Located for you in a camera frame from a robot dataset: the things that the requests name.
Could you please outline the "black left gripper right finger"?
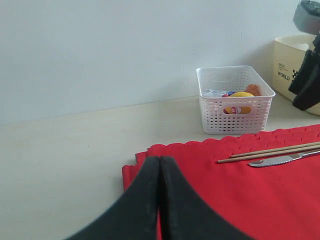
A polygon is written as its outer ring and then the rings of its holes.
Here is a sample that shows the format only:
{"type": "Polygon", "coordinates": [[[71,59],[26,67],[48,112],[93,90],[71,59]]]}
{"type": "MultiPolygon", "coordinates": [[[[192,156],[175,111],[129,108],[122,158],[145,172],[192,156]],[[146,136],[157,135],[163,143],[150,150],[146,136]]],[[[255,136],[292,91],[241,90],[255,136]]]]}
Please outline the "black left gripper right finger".
{"type": "Polygon", "coordinates": [[[172,157],[159,160],[159,216],[163,240],[251,240],[192,188],[172,157]]]}

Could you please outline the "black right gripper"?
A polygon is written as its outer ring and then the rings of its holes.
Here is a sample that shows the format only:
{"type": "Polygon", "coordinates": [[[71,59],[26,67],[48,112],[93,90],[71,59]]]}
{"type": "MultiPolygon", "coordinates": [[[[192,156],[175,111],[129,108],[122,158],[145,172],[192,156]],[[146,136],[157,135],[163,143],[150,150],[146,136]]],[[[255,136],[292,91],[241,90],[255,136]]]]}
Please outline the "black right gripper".
{"type": "Polygon", "coordinates": [[[292,105],[301,111],[320,102],[320,68],[315,67],[315,54],[320,53],[320,33],[316,35],[312,45],[313,48],[306,51],[300,69],[288,88],[296,95],[292,105]]]}

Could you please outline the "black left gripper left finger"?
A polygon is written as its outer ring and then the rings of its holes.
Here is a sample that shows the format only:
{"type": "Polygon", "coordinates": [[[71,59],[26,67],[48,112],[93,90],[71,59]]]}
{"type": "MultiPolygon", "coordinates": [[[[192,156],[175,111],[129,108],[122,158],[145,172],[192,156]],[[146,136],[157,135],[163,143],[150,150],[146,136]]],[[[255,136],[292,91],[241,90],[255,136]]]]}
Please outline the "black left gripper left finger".
{"type": "Polygon", "coordinates": [[[69,240],[155,240],[157,238],[160,160],[145,159],[121,197],[69,240]]]}

